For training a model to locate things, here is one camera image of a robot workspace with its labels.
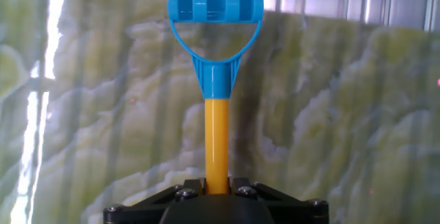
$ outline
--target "blue handle socket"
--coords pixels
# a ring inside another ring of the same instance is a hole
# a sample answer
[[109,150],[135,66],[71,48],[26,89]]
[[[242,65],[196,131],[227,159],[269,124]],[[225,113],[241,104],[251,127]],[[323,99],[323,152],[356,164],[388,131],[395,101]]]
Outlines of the blue handle socket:
[[[168,0],[170,26],[181,46],[192,56],[205,99],[229,99],[240,67],[241,56],[258,36],[263,23],[263,0]],[[176,22],[257,23],[255,33],[237,54],[222,61],[197,55],[177,33]]]

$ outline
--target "screw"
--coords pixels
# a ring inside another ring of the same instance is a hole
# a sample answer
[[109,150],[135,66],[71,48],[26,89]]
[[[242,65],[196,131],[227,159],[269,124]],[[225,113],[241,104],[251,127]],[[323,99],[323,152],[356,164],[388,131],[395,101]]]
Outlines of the screw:
[[238,193],[243,194],[245,196],[249,195],[249,194],[256,194],[256,190],[254,190],[253,188],[249,187],[249,186],[242,186],[237,190]]
[[181,190],[182,189],[182,185],[181,184],[174,185],[173,187],[176,190]]
[[110,207],[107,208],[107,211],[108,212],[116,212],[116,211],[122,210],[122,208],[124,208],[124,206],[122,204],[114,203],[114,204],[110,205]]
[[328,204],[327,201],[322,200],[322,199],[310,199],[309,203],[312,204],[313,206],[320,206],[320,205]]
[[193,189],[185,188],[179,190],[176,194],[177,196],[182,196],[182,197],[193,197],[197,194],[197,192]]

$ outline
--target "yellow shaft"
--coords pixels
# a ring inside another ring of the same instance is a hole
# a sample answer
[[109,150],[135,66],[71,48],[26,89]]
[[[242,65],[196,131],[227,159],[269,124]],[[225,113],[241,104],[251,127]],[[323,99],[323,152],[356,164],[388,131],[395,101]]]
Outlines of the yellow shaft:
[[205,100],[206,194],[227,194],[228,100]]

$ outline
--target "green marble surface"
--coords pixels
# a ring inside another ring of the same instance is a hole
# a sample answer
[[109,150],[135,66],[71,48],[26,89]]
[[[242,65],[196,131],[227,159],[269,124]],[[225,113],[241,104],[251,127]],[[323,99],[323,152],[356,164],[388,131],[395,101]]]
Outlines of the green marble surface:
[[[254,26],[178,30],[217,60]],[[439,79],[438,34],[266,12],[230,101],[230,173],[327,199],[332,223],[438,223]],[[101,223],[204,175],[166,0],[0,0],[0,107],[1,224]]]

